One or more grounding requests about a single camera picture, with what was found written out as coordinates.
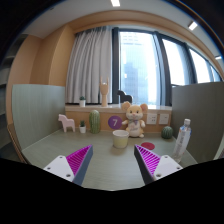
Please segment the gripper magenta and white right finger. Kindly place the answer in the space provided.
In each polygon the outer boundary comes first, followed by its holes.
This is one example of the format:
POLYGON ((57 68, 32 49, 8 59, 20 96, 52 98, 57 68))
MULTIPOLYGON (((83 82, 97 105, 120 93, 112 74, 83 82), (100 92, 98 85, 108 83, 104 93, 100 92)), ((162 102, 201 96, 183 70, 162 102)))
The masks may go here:
POLYGON ((160 180, 182 169, 170 156, 159 156, 143 146, 134 146, 134 156, 145 184, 160 180))

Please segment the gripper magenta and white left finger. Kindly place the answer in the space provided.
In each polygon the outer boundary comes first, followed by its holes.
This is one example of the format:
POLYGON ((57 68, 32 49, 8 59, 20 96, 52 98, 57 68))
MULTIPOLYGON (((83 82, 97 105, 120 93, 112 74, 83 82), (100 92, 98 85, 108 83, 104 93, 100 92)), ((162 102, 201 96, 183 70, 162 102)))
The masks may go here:
POLYGON ((88 145, 67 157, 59 155, 44 170, 81 186, 92 156, 93 146, 88 145))

